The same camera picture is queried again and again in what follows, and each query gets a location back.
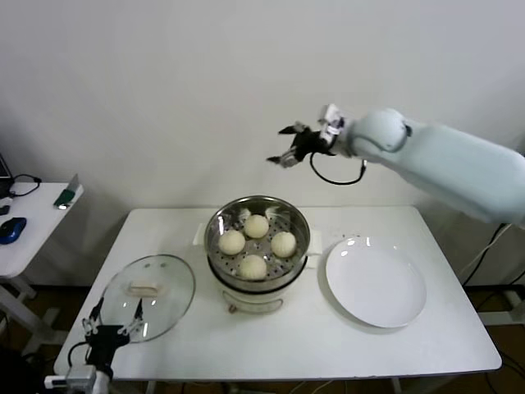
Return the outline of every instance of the small white table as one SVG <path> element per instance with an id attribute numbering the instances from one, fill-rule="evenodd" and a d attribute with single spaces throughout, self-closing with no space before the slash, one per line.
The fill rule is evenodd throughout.
<path id="1" fill-rule="evenodd" d="M 501 358 L 418 211 L 411 207 L 302 208 L 322 232 L 324 254 L 305 269 L 274 314 L 230 314 L 202 246 L 192 246 L 214 209 L 137 209 L 130 213 L 55 363 L 84 340 L 81 319 L 110 278 L 149 254 L 175 254 L 194 270 L 188 313 L 169 332 L 116 352 L 115 379 L 164 381 L 384 378 L 498 369 Z M 411 255 L 427 284 L 427 305 L 405 328 L 359 322 L 326 284 L 326 252 L 349 236 L 387 236 Z M 84 362 L 75 351 L 74 363 Z"/>
<path id="2" fill-rule="evenodd" d="M 83 193 L 81 186 L 75 194 L 73 204 L 68 209 L 60 210 L 53 207 L 53 203 L 66 186 L 66 183 L 42 183 L 30 195 L 14 198 L 9 214 L 0 216 L 0 223 L 11 218 L 27 218 L 27 225 L 19 239 L 9 245 L 0 245 L 0 281 L 10 283 L 20 292 L 19 296 L 15 297 L 0 286 L 0 309 L 6 311 L 10 318 L 15 319 L 34 334 L 23 353 L 36 351 L 41 344 L 61 345 L 66 338 L 67 332 L 51 328 L 59 309 L 48 309 L 40 319 L 23 304 L 25 297 L 33 298 L 36 293 L 21 276 L 53 230 Z M 33 184 L 17 182 L 12 190 L 22 193 L 32 187 Z M 5 323 L 2 321 L 0 332 L 4 328 Z"/>

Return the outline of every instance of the blue mouse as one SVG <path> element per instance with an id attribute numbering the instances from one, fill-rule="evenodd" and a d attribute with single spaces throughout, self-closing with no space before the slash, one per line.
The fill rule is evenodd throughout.
<path id="1" fill-rule="evenodd" d="M 0 244 L 7 245 L 16 241 L 27 224 L 26 218 L 13 218 L 0 226 Z"/>

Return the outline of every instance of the white robotic arm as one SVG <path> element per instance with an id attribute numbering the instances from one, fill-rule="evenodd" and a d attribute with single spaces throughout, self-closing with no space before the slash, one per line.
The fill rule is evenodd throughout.
<path id="1" fill-rule="evenodd" d="M 417 124 L 393 109 L 350 121 L 330 104 L 319 123 L 318 133 L 301 124 L 285 128 L 281 134 L 296 134 L 292 147 L 268 160 L 291 167 L 310 152 L 358 157 L 469 216 L 525 225 L 525 158 L 511 149 L 447 126 Z"/>

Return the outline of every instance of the steamed bun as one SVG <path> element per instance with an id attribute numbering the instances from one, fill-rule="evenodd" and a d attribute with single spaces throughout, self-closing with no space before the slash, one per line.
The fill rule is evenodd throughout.
<path id="1" fill-rule="evenodd" d="M 219 249 L 222 253 L 232 256 L 244 248 L 244 236 L 237 230 L 228 230 L 219 238 Z"/>
<path id="2" fill-rule="evenodd" d="M 246 279 L 264 279 L 266 270 L 266 262 L 256 254 L 246 256 L 239 264 L 239 275 Z"/>
<path id="3" fill-rule="evenodd" d="M 270 225 L 268 220 L 261 215 L 252 215 L 244 222 L 244 232 L 250 238 L 263 238 Z"/>
<path id="4" fill-rule="evenodd" d="M 273 237 L 271 247 L 275 256 L 285 259 L 295 253 L 297 241 L 291 232 L 282 231 Z"/>

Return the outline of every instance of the floor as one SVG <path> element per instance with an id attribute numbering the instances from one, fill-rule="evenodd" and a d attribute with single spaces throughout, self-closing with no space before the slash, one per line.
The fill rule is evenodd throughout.
<path id="1" fill-rule="evenodd" d="M 58 306 L 61 313 L 58 316 L 54 327 L 61 330 L 68 330 L 73 324 L 75 317 L 88 294 L 87 288 L 64 288 L 64 287 L 40 287 L 36 289 L 38 295 L 34 300 L 27 300 L 25 303 L 36 314 L 42 315 L 50 306 Z M 472 303 L 477 306 L 486 298 L 488 292 L 476 292 L 469 297 Z M 509 307 L 506 299 L 502 295 L 495 295 L 490 298 L 481 308 L 482 311 L 505 310 Z M 488 332 L 493 341 L 507 355 L 510 355 L 521 365 L 525 366 L 525 327 L 524 326 L 506 326 L 490 327 Z M 0 341 L 3 346 L 10 347 L 14 350 L 21 350 L 29 340 L 29 333 L 19 326 L 16 322 L 11 321 L 9 329 L 4 330 Z M 53 374 L 53 362 L 59 346 L 42 346 L 39 353 L 44 360 L 45 374 Z M 523 394 L 525 392 L 525 378 L 520 378 L 517 373 L 508 367 L 503 367 L 499 371 L 489 374 L 489 379 L 494 388 L 492 391 L 483 373 L 472 373 L 458 376 L 450 383 L 436 390 L 436 394 L 455 394 L 455 393 L 476 393 L 476 394 Z M 409 387 L 415 379 L 401 379 L 403 387 Z M 302 385 L 296 394 L 311 394 L 317 387 L 324 382 L 309 382 Z M 145 390 L 145 383 L 132 383 L 133 386 Z M 277 394 L 289 393 L 299 382 L 289 383 L 259 383 L 246 382 L 241 383 L 240 387 L 244 389 L 259 390 L 263 392 L 275 392 Z M 181 383 L 158 383 L 155 394 L 222 394 L 223 390 L 220 383 L 210 383 L 207 385 L 197 383 L 186 383 L 184 387 Z M 338 381 L 333 382 L 317 393 L 333 394 L 388 394 L 393 393 L 389 379 L 376 380 L 359 380 L 359 381 Z"/>

